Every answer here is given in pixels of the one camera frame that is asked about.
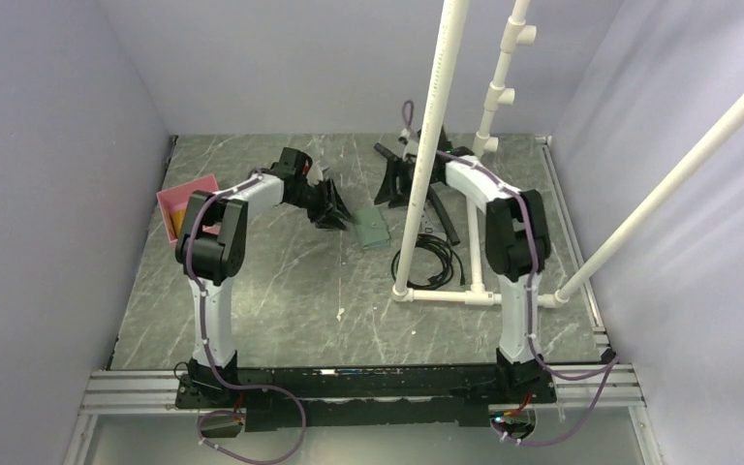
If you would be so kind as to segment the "green card holder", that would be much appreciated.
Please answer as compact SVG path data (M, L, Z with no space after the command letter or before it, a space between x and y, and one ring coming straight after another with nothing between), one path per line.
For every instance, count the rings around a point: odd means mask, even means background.
M388 224L375 206L364 207L354 213L354 231L362 250L372 250L390 245Z

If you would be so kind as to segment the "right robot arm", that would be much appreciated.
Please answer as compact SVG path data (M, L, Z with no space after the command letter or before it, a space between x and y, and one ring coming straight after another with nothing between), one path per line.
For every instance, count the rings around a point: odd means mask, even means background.
M395 300L416 294L408 278L426 190L434 182L458 191L485 216L485 256L498 277L502 316L495 388L504 400L517 402L543 378L541 352L535 348L538 288L551 252L543 200L537 191L511 186L474 155L438 151L433 162L420 155L392 289Z

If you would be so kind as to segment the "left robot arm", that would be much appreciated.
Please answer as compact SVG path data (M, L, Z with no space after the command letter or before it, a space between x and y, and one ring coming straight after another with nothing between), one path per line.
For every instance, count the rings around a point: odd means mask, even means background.
M240 390L232 297L233 279L246 256L247 228L281 204L304 210L309 222L323 230L344 231L354 220L326 169L290 147L239 184L194 191L185 208L174 255L194 302L195 348L187 366L201 394L217 407L232 404Z

